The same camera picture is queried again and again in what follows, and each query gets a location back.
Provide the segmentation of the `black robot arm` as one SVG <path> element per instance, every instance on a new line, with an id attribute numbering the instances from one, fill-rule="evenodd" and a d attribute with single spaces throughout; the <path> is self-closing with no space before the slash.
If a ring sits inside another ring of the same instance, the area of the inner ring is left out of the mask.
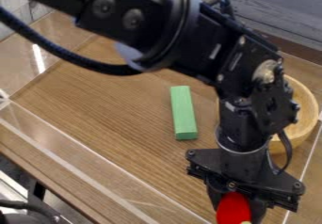
<path id="1" fill-rule="evenodd" d="M 0 23 L 52 55 L 94 72 L 131 76 L 170 69 L 214 87 L 219 97 L 218 148 L 186 154 L 215 210 L 232 209 L 230 194 L 247 203 L 251 224 L 266 211 L 297 211 L 306 187 L 277 166 L 273 138 L 286 140 L 299 105 L 278 49 L 247 28 L 228 0 L 33 0 L 68 14 L 75 25 L 114 40 L 126 64 L 80 56 L 45 39 L 4 8 Z"/>

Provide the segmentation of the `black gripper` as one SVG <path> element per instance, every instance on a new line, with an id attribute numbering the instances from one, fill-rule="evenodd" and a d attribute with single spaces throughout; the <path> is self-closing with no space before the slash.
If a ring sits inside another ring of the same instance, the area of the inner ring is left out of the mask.
<path id="1" fill-rule="evenodd" d="M 184 158 L 190 163 L 187 174 L 204 182 L 214 210 L 228 192 L 240 193 L 250 200 L 251 224 L 262 224 L 267 208 L 298 210 L 306 187 L 285 171 L 275 175 L 267 160 L 261 164 L 247 157 L 224 160 L 220 149 L 192 149 Z"/>

